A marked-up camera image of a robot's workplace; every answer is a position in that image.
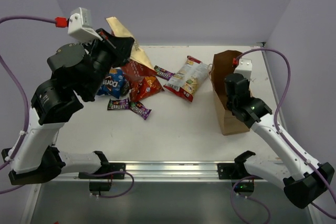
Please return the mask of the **brown m&m's packet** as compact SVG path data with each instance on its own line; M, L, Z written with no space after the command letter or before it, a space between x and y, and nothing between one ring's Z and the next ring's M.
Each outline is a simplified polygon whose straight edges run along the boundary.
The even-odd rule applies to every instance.
M110 99L108 102L107 110L114 111L114 110L128 110L129 109L130 101L128 98L123 100L112 100Z
M160 78L162 78L164 80L167 80L167 81L169 81L174 76L174 73L169 72L169 71L167 71L167 70L165 70L165 69L163 69L163 68L161 68L157 65L154 66L154 70L156 72L157 77L160 77Z
M120 94L121 96L126 96L129 94L129 91L130 91L130 83L129 81L126 80L120 89Z
M130 102L129 109L146 120L151 113L151 109L146 108L140 101Z

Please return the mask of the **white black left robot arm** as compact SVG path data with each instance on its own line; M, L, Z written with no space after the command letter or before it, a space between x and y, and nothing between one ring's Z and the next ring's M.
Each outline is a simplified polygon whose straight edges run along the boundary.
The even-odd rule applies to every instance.
M111 172L101 151L75 154L55 146L59 130L85 102L95 100L110 69L124 66L131 56L132 37L97 32L93 42L63 45L48 58L52 74L31 99L28 125L16 145L2 151L12 185L42 184L66 173L104 178Z

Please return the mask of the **blue snack packet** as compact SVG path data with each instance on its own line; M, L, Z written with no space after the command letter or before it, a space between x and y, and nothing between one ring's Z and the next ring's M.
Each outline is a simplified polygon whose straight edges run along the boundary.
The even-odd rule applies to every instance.
M124 82L125 78L122 69L111 68L108 75L103 80L97 95L111 95L115 98L119 98Z

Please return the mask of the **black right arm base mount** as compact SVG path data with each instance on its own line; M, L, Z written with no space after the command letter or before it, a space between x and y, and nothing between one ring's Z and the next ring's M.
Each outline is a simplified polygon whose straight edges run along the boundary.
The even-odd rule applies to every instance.
M219 162L216 164L218 179L229 182L230 186L227 186L229 191L233 189L234 193L238 193L243 196L251 196L253 194L255 190L254 178L246 179L236 186L234 184L239 179L250 176L250 173L246 170L244 164L249 158L255 156L256 153L252 151L245 151L238 155L233 162Z

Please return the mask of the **red white snack packet bottom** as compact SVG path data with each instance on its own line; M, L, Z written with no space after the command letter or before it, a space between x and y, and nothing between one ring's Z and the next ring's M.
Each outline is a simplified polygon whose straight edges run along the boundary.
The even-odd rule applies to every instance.
M138 102L164 91L156 77L156 71L130 60L121 67L130 85L130 100Z

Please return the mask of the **red snack bag with barcode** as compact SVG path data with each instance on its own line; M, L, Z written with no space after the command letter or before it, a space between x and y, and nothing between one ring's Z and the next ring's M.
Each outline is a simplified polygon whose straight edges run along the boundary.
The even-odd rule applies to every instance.
M209 65L187 56L183 67L175 73L164 87L189 102L192 102L197 90L201 87L210 72Z

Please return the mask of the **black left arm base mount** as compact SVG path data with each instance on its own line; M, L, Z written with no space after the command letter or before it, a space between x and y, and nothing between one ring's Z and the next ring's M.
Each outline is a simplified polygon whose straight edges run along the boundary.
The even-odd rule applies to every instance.
M78 178L90 180L89 191L101 195L102 192L108 192L111 189L113 179L124 179L125 174L122 172L126 171L125 168L125 163L109 163L94 173L100 177L79 173Z

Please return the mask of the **brown M&M's packet front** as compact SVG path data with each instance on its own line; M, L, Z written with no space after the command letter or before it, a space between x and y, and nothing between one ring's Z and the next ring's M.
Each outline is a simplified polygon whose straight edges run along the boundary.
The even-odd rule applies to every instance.
M114 111L114 110L128 110L129 109L130 101L128 98L123 100L112 100L110 99L108 102L107 110Z

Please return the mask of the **brown paper bag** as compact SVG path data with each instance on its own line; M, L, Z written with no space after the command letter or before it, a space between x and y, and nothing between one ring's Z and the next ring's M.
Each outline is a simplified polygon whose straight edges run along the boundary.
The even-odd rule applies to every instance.
M237 50L227 50L217 53L213 57L209 79L212 83L215 111L221 133L234 135L249 132L250 129L241 121L236 119L232 112L226 107L227 95L224 79L228 74L234 72L233 59L241 54Z

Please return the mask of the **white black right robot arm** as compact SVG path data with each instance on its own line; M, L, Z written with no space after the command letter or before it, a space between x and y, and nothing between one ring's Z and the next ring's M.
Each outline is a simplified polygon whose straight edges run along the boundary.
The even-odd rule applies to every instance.
M334 168L307 153L277 122L270 107L250 94L249 80L233 73L224 79L227 107L239 121L259 135L278 155L283 165L263 161L253 152L234 165L240 178L255 175L282 189L289 201L303 209L327 191Z

